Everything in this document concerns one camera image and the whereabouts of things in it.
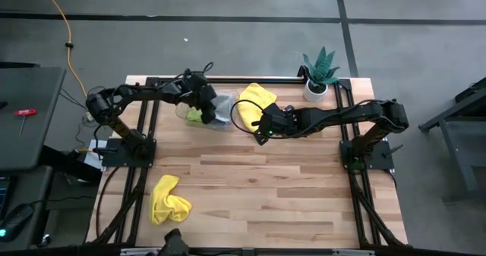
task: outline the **orange cable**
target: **orange cable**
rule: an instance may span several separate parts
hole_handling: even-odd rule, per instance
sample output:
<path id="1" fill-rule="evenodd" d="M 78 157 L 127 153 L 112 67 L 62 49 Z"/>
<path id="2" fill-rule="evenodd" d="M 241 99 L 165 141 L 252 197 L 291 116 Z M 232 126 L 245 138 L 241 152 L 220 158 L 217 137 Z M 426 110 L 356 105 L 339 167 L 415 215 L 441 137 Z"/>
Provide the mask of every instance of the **orange cable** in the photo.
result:
<path id="1" fill-rule="evenodd" d="M 71 42 L 71 26 L 69 26 L 68 19 L 66 18 L 66 16 L 62 12 L 62 9 L 59 7 L 58 3 L 55 2 L 55 0 L 51 0 L 51 1 L 57 7 L 59 13 L 61 14 L 62 18 L 64 19 L 64 22 L 66 23 L 66 27 L 68 28 L 68 43 L 69 43 L 69 45 L 72 46 L 72 42 Z M 77 76 L 76 71 L 73 69 L 73 66 L 71 65 L 71 48 L 72 47 L 69 47 L 68 46 L 68 67 L 69 67 L 69 70 L 71 71 L 71 73 L 77 79 L 77 82 L 79 83 L 79 85 L 81 86 L 81 89 L 83 90 L 84 97 L 87 98 L 87 94 L 86 94 L 86 90 L 84 89 L 83 82 L 81 82 L 81 79 Z"/>

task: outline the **succulent plant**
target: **succulent plant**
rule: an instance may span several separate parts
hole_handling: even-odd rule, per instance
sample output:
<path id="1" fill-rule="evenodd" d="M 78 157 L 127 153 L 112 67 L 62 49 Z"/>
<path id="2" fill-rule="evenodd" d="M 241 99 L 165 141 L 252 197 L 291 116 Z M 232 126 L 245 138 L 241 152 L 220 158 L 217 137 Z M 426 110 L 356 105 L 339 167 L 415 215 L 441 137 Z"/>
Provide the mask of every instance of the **succulent plant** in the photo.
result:
<path id="1" fill-rule="evenodd" d="M 304 62 L 309 68 L 309 79 L 311 80 L 311 88 L 315 93 L 318 93 L 318 87 L 323 87 L 322 91 L 325 90 L 325 85 L 331 85 L 338 81 L 337 77 L 333 77 L 334 73 L 340 67 L 331 68 L 333 63 L 335 51 L 326 54 L 326 47 L 323 46 L 320 50 L 317 61 L 314 65 L 309 61 L 309 57 L 304 54 Z"/>

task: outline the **yellow cable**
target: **yellow cable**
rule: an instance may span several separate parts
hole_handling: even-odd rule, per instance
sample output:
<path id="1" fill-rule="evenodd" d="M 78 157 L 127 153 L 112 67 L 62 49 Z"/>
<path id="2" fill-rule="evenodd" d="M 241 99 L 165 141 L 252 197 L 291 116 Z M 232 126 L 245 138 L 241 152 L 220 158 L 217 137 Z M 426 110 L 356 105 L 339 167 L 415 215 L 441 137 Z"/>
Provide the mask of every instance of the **yellow cable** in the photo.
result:
<path id="1" fill-rule="evenodd" d="M 77 149 L 79 153 L 92 153 L 93 151 L 90 149 Z"/>
<path id="2" fill-rule="evenodd" d="M 68 43 L 72 44 L 72 42 L 71 42 L 71 26 L 69 26 L 68 19 L 66 19 L 66 16 L 64 16 L 64 13 L 62 12 L 58 3 L 55 2 L 55 0 L 51 0 L 51 1 L 57 7 L 59 13 L 61 14 L 62 18 L 64 19 L 64 22 L 66 23 L 66 27 L 68 28 Z M 84 89 L 83 82 L 81 82 L 81 79 L 77 76 L 76 71 L 73 69 L 73 66 L 71 65 L 71 47 L 68 47 L 68 67 L 69 67 L 69 70 L 71 71 L 71 73 L 73 73 L 74 77 L 77 79 L 77 82 L 79 82 L 79 85 L 81 85 L 81 89 L 83 90 L 84 97 L 87 98 L 87 94 L 86 94 L 86 90 Z"/>

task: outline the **green object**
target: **green object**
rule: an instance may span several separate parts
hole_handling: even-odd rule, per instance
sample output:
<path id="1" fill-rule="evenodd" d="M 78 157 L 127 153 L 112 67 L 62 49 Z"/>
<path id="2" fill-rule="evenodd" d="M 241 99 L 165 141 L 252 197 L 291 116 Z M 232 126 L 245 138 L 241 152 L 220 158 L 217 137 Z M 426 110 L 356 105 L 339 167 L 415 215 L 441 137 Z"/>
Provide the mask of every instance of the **green object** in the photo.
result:
<path id="1" fill-rule="evenodd" d="M 356 160 L 355 162 L 353 162 L 348 169 L 357 169 L 357 170 L 361 170 L 361 169 L 364 169 L 365 168 L 365 164 L 360 161 L 360 160 Z"/>
<path id="2" fill-rule="evenodd" d="M 326 47 L 323 46 L 314 65 L 309 61 L 309 57 L 304 54 L 304 62 L 309 68 L 309 74 L 311 75 L 309 78 L 312 83 L 325 86 L 334 84 L 338 81 L 338 78 L 333 77 L 333 75 L 340 67 L 331 68 L 334 53 L 335 51 L 332 51 L 329 55 L 326 55 Z"/>
<path id="3" fill-rule="evenodd" d="M 188 114 L 185 116 L 185 118 L 189 121 L 203 123 L 203 121 L 200 119 L 202 114 L 203 114 L 202 110 L 196 110 L 193 107 L 189 109 Z"/>

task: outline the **yellow towel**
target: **yellow towel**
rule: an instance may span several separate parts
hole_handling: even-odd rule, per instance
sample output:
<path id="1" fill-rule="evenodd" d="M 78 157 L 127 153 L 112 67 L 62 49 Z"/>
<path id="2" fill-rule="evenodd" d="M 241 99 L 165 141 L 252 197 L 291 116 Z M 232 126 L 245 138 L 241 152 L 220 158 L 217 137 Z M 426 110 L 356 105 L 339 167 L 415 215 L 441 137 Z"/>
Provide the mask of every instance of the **yellow towel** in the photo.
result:
<path id="1" fill-rule="evenodd" d="M 259 84 L 252 83 L 240 94 L 239 100 L 251 100 L 265 109 L 275 102 L 276 95 Z M 238 103 L 238 112 L 248 130 L 254 132 L 258 129 L 258 126 L 252 126 L 251 123 L 260 120 L 260 108 L 251 103 Z"/>
<path id="2" fill-rule="evenodd" d="M 150 221 L 159 225 L 167 219 L 181 222 L 188 218 L 192 205 L 184 198 L 170 195 L 169 192 L 177 185 L 179 177 L 164 175 L 159 180 L 150 195 Z"/>

